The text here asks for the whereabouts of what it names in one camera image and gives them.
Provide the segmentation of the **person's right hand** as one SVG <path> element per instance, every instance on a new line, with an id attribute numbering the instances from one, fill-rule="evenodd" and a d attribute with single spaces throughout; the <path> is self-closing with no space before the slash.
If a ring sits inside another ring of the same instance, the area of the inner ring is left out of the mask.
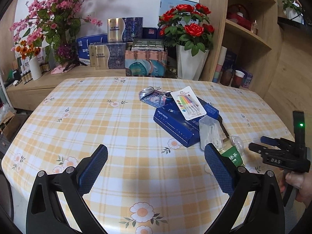
<path id="1" fill-rule="evenodd" d="M 280 192 L 284 192 L 286 184 L 298 189 L 296 200 L 304 203 L 306 208 L 308 208 L 312 197 L 311 170 L 303 174 L 290 172 L 283 176 L 279 181 Z"/>

